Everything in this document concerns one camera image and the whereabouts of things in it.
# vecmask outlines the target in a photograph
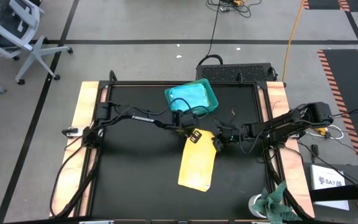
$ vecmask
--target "white paper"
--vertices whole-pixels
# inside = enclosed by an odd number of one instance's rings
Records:
[[[321,166],[311,165],[311,186],[313,190],[326,189],[330,187],[340,187],[345,185],[345,178],[335,170]],[[328,206],[349,211],[347,200],[314,202],[316,205]]]

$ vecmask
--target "floor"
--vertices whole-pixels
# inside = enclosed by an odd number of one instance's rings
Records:
[[[214,38],[227,41],[213,45],[211,53],[225,63],[270,62],[281,78],[300,3],[263,0],[252,6],[250,19],[236,12],[220,13]],[[119,80],[194,80],[215,18],[204,0],[43,0],[41,7],[45,15],[36,37],[68,44],[75,53],[47,57],[62,76],[60,81],[48,80],[47,72],[35,64],[23,86],[14,76],[24,60],[0,58],[0,85],[8,89],[0,95],[0,222],[48,217],[67,142],[60,131],[71,124],[81,82],[107,80],[111,69]],[[358,12],[351,15],[358,26]],[[303,10],[294,39],[299,41],[291,47],[286,77],[290,106],[323,101],[333,114],[339,113],[316,51],[358,49],[346,13]],[[341,119],[334,124],[344,129]],[[319,144],[327,162],[358,165],[352,150],[336,141],[316,140],[306,136],[303,142]],[[347,134],[342,142],[351,143]],[[301,147],[301,152],[309,162],[308,151]],[[15,166],[21,168],[18,157],[24,161],[20,175],[13,174]]]

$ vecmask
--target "office chair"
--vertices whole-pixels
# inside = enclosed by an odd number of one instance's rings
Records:
[[[21,52],[30,52],[29,58],[24,62],[15,77],[15,81],[19,85],[25,83],[22,76],[35,60],[37,60],[55,80],[59,80],[60,76],[51,71],[41,56],[62,52],[64,50],[69,54],[73,53],[73,49],[67,46],[42,49],[42,44],[47,40],[44,36],[41,36],[34,46],[29,44],[37,32],[42,14],[44,14],[43,10],[29,0],[0,0],[0,55],[19,60],[18,55]]]

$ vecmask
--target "white label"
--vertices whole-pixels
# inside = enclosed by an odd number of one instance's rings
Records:
[[[147,122],[154,122],[153,119],[150,119],[150,118],[142,118],[142,117],[138,117],[138,116],[132,116],[132,119],[138,119],[138,120],[147,121]]]

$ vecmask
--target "metal clamp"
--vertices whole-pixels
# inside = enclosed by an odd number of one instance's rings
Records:
[[[68,129],[62,130],[62,134],[67,138],[71,139],[73,137],[80,137],[82,136],[84,128],[77,128],[77,127],[69,127]]]

